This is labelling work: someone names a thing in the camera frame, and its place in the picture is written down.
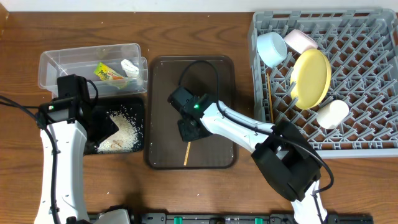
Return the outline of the pile of rice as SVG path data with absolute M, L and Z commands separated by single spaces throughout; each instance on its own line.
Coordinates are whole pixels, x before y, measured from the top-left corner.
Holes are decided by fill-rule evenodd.
M 120 152 L 136 152 L 143 147 L 143 125 L 138 124 L 137 113 L 132 108 L 122 106 L 109 112 L 111 119 L 118 126 L 119 131 L 103 141 L 97 148 L 98 154 L 112 154 Z M 112 149 L 113 140 L 122 140 L 124 149 Z

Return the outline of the green snack wrapper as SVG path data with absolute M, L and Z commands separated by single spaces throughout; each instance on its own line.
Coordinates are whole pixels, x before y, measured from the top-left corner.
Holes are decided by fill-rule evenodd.
M 100 80 L 122 80 L 124 77 L 112 68 L 108 67 L 104 63 L 100 62 L 94 70 L 94 74 L 100 78 Z

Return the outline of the white napkin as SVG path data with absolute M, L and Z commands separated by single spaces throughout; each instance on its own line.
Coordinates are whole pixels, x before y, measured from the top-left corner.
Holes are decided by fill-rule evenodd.
M 129 78 L 138 78 L 139 77 L 139 68 L 135 66 L 130 60 L 124 59 L 121 61 L 121 66 L 127 77 Z

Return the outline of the light blue bowl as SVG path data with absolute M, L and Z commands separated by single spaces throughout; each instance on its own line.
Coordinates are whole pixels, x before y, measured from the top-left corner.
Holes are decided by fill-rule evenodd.
M 285 41 L 276 32 L 268 32 L 257 37 L 257 52 L 270 68 L 275 68 L 287 58 Z

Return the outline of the yellow plate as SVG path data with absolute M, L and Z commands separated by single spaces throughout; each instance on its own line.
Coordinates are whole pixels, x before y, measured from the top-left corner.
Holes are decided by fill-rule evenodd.
M 320 104 L 330 82 L 331 65 L 327 57 L 320 50 L 306 50 L 297 59 L 290 76 L 290 84 L 295 84 L 290 95 L 297 99 L 296 107 L 307 110 Z

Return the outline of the white bowl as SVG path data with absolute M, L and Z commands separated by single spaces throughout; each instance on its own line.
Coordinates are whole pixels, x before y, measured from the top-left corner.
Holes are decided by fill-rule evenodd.
M 310 49 L 317 49 L 318 44 L 304 32 L 294 29 L 284 37 L 284 42 L 294 51 L 303 54 Z

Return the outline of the pale green cup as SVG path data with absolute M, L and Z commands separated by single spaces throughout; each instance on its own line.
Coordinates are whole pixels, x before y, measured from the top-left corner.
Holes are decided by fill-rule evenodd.
M 349 114 L 349 106 L 334 100 L 318 110 L 317 122 L 325 129 L 335 129 Z

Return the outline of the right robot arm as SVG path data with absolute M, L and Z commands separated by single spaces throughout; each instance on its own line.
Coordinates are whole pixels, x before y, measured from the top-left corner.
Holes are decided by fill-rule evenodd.
M 181 115 L 177 125 L 183 141 L 213 134 L 231 140 L 251 153 L 267 183 L 291 202 L 296 223 L 327 221 L 320 199 L 320 170 L 326 164 L 293 124 L 254 120 L 226 106 L 217 95 L 195 96 L 182 86 L 167 101 Z

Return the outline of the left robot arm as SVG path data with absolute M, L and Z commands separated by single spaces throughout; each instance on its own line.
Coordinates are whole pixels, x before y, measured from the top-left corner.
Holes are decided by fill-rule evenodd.
M 90 81 L 78 75 L 57 80 L 58 96 L 35 115 L 44 150 L 39 211 L 35 223 L 89 223 L 83 188 L 86 147 L 99 146 L 119 128 L 96 109 Z

